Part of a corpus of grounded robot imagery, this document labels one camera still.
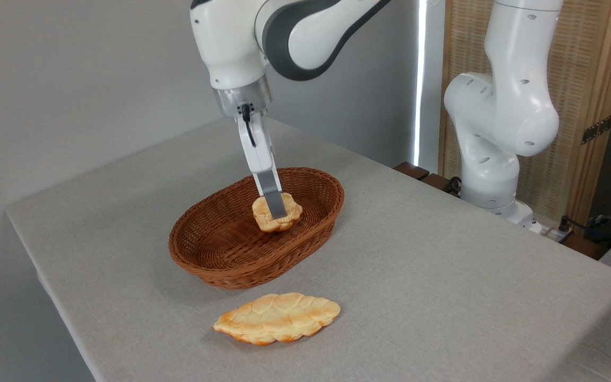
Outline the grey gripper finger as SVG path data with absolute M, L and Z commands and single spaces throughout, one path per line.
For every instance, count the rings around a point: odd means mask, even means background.
M 282 186 L 276 169 L 257 172 L 255 182 L 259 195 L 265 198 L 272 219 L 285 218 L 287 212 L 282 200 Z

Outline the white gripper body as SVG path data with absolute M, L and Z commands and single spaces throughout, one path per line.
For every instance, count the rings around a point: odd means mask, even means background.
M 255 182 L 260 184 L 263 179 L 268 184 L 279 184 L 273 145 L 264 124 L 264 115 L 261 112 L 240 112 L 236 121 L 248 168 Z

